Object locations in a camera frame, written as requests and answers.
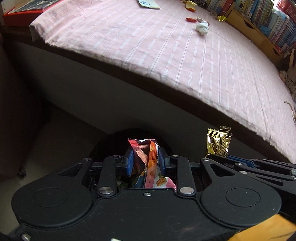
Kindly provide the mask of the gold candy wrapper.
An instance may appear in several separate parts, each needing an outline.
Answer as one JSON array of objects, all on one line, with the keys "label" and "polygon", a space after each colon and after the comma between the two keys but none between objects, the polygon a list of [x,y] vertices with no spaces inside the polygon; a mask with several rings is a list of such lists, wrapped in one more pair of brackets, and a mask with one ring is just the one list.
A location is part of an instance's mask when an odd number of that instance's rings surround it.
[{"label": "gold candy wrapper", "polygon": [[233,133],[229,126],[221,126],[218,130],[208,128],[206,156],[227,156]]}]

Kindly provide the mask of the white tissue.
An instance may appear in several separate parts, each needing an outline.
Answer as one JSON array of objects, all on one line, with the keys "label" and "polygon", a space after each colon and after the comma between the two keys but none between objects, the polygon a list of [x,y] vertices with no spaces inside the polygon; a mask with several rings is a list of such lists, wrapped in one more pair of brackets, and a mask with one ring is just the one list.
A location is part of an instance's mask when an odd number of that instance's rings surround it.
[{"label": "white tissue", "polygon": [[209,24],[207,21],[201,21],[196,25],[196,30],[200,33],[200,35],[205,36],[209,32]]}]

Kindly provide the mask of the yellow gold foil scrap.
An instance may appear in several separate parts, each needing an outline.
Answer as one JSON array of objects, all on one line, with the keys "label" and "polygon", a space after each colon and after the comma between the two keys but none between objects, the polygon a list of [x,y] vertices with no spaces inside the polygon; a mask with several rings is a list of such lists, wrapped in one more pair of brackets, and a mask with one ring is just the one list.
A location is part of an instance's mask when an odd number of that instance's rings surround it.
[{"label": "yellow gold foil scrap", "polygon": [[219,22],[224,22],[224,21],[226,21],[226,19],[227,19],[226,16],[217,16],[217,20],[218,20]]}]

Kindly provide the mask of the red crayon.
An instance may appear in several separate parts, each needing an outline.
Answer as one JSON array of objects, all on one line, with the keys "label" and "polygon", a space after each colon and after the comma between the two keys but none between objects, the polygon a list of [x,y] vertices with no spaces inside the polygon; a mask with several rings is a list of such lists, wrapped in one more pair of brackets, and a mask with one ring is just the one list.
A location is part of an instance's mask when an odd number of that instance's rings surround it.
[{"label": "red crayon", "polygon": [[191,22],[191,23],[196,23],[197,19],[194,18],[186,18],[186,21]]}]

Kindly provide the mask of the right row of books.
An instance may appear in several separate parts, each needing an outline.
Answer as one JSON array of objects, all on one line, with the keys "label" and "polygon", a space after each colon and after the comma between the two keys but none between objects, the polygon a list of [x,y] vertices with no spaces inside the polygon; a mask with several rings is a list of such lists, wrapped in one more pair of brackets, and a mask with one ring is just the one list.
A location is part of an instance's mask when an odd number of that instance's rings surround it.
[{"label": "right row of books", "polygon": [[295,48],[295,1],[205,1],[203,7],[218,16],[234,9],[257,28],[268,27],[267,38],[281,54],[287,55]]}]

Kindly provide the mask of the black lined trash bin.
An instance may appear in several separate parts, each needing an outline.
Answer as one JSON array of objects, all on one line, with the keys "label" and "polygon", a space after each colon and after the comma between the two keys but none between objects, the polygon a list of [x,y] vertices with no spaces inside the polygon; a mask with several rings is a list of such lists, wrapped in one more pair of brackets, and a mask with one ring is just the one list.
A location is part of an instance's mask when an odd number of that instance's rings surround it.
[{"label": "black lined trash bin", "polygon": [[204,166],[181,156],[168,156],[149,131],[127,129],[103,135],[91,151],[92,177],[101,196],[123,188],[145,190],[205,190],[212,182]]}]

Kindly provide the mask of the brown haired doll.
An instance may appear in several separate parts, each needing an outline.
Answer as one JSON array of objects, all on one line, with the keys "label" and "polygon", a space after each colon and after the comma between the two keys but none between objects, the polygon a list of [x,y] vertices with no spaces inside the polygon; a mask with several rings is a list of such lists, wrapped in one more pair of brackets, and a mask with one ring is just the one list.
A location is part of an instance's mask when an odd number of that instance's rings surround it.
[{"label": "brown haired doll", "polygon": [[292,49],[287,71],[280,71],[281,80],[295,94],[295,49]]}]

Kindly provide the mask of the wooden drawer shelf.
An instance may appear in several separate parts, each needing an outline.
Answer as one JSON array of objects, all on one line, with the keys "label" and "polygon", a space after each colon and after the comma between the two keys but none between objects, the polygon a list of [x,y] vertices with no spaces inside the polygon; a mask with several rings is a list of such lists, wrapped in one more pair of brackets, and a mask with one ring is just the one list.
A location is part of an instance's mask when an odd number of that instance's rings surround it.
[{"label": "wooden drawer shelf", "polygon": [[282,54],[250,20],[232,9],[227,15],[226,21],[229,25],[236,28],[236,30],[252,41],[253,44],[255,44],[255,46],[259,48],[277,68],[281,68],[284,60]]}]

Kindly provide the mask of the blue round clock toy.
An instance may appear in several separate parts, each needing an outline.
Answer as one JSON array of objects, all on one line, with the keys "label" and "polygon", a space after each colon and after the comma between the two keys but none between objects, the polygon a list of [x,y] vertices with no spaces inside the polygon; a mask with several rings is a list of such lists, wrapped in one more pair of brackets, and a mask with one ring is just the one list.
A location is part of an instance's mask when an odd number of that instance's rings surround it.
[{"label": "blue round clock toy", "polygon": [[259,26],[260,31],[266,36],[268,37],[270,34],[270,29],[264,25],[260,25]]}]

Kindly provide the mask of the pink striped tablecloth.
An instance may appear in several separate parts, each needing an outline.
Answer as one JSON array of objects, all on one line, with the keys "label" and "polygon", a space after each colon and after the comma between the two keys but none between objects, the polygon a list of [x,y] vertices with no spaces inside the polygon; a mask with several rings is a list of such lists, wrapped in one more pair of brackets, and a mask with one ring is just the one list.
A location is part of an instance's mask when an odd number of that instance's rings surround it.
[{"label": "pink striped tablecloth", "polygon": [[240,32],[212,21],[201,36],[181,1],[61,1],[31,24],[32,39],[150,77],[225,113],[295,162],[288,88]]}]

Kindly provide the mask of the small patterned paper scrap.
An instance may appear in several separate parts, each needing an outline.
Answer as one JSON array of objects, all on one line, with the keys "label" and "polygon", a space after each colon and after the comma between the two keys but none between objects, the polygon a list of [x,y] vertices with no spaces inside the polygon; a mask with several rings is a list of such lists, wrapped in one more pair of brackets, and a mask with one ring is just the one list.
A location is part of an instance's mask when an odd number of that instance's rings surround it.
[{"label": "small patterned paper scrap", "polygon": [[204,20],[202,18],[200,18],[200,17],[197,17],[197,21],[201,23]]}]

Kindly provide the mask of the orange gold wrapper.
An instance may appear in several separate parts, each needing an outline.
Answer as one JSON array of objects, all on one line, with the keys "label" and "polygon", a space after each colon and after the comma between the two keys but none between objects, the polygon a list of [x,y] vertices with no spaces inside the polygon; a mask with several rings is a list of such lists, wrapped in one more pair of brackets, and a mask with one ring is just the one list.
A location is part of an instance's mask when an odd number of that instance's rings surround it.
[{"label": "orange gold wrapper", "polygon": [[184,0],[182,1],[182,3],[185,4],[185,8],[191,12],[195,12],[196,9],[195,9],[195,6],[197,5],[195,2],[191,1],[191,0]]}]

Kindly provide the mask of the white blue paper bag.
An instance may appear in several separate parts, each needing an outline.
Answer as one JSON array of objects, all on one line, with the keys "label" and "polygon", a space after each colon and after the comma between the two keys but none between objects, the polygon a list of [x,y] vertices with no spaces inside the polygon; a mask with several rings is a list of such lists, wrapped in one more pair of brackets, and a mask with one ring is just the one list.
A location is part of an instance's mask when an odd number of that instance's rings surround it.
[{"label": "white blue paper bag", "polygon": [[160,6],[154,0],[138,0],[140,6],[149,9],[160,9]]}]

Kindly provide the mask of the red storage box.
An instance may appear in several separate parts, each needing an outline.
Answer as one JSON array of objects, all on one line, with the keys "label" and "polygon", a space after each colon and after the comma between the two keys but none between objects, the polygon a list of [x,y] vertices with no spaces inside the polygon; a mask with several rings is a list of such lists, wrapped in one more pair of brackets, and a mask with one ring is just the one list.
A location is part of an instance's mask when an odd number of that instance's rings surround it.
[{"label": "red storage box", "polygon": [[8,27],[29,27],[31,22],[41,15],[45,10],[22,11],[10,14],[14,8],[18,8],[29,1],[1,1],[1,25]]}]

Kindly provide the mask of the magazine on red box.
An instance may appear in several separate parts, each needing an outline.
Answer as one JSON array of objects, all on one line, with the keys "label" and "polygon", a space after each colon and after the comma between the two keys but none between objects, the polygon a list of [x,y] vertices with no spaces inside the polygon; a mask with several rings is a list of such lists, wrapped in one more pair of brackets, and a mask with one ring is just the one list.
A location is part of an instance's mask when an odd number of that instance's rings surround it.
[{"label": "magazine on red box", "polygon": [[51,7],[52,5],[58,3],[59,1],[60,0],[43,0],[43,1],[33,0],[33,1],[29,1],[26,4],[11,10],[10,14],[18,13],[18,12],[22,12],[22,11],[45,10],[45,9]]}]

